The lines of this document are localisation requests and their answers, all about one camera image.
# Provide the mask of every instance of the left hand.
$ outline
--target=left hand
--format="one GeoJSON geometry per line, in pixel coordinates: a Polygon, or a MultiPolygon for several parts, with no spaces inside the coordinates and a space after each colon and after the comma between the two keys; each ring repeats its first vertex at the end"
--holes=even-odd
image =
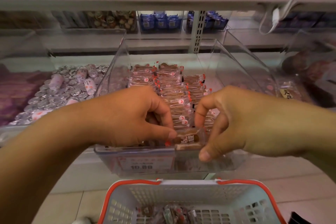
{"type": "Polygon", "coordinates": [[[66,126],[88,144],[125,147],[147,140],[172,140],[177,135],[169,106],[149,86],[134,86],[62,107],[36,124],[48,117],[54,122],[66,118],[66,126]]]}

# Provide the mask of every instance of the white wrapped candy roll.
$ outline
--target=white wrapped candy roll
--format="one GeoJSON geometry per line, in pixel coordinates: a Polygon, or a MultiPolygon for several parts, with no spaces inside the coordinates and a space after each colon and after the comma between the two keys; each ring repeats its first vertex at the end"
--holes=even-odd
{"type": "Polygon", "coordinates": [[[35,120],[38,120],[43,115],[46,115],[48,112],[51,112],[51,111],[53,111],[53,110],[37,110],[37,111],[33,112],[31,117],[33,118],[33,121],[35,121],[35,120]]]}
{"type": "Polygon", "coordinates": [[[87,69],[86,68],[80,68],[77,71],[76,78],[78,82],[83,82],[86,79],[87,76],[87,69]]]}
{"type": "Polygon", "coordinates": [[[49,88],[51,90],[59,90],[63,81],[64,81],[64,77],[62,75],[54,74],[53,78],[51,79],[49,83],[49,88]]]}
{"type": "Polygon", "coordinates": [[[95,78],[98,76],[98,71],[94,64],[89,64],[86,66],[86,68],[87,68],[87,73],[89,74],[90,77],[95,78]]]}
{"type": "Polygon", "coordinates": [[[95,82],[92,79],[86,79],[84,81],[84,85],[85,85],[87,94],[89,96],[93,96],[97,90],[95,82]]]}
{"type": "Polygon", "coordinates": [[[69,100],[67,101],[67,103],[66,103],[65,105],[70,105],[70,104],[75,104],[75,103],[78,103],[78,101],[75,100],[75,99],[73,99],[73,98],[71,98],[71,99],[69,99],[69,100]]]}

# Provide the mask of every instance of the white shopping basket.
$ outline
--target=white shopping basket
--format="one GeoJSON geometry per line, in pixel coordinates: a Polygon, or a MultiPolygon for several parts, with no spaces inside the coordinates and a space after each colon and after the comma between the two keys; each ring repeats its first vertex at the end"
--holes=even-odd
{"type": "Polygon", "coordinates": [[[254,180],[121,180],[103,204],[98,224],[148,224],[141,206],[193,208],[199,224],[286,224],[269,189],[254,180]]]}

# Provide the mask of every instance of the price label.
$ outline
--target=price label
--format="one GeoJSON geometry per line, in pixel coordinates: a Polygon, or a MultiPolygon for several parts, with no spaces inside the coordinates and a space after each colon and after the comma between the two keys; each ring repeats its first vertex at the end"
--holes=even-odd
{"type": "Polygon", "coordinates": [[[291,93],[290,93],[288,90],[281,89],[280,92],[281,92],[281,95],[282,95],[284,98],[287,98],[287,99],[294,99],[293,96],[291,95],[291,93]]]}
{"type": "Polygon", "coordinates": [[[124,171],[169,170],[174,164],[174,156],[119,157],[118,162],[124,171]]]}

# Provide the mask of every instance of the floor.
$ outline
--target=floor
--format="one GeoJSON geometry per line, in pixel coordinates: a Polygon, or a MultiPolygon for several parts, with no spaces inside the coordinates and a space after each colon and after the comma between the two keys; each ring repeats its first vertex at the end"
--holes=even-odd
{"type": "MultiPolygon", "coordinates": [[[[292,211],[313,224],[336,223],[336,185],[324,174],[262,180],[271,190],[285,220],[292,211]]],[[[33,224],[71,224],[86,216],[99,219],[106,190],[50,194],[33,224]]]]}

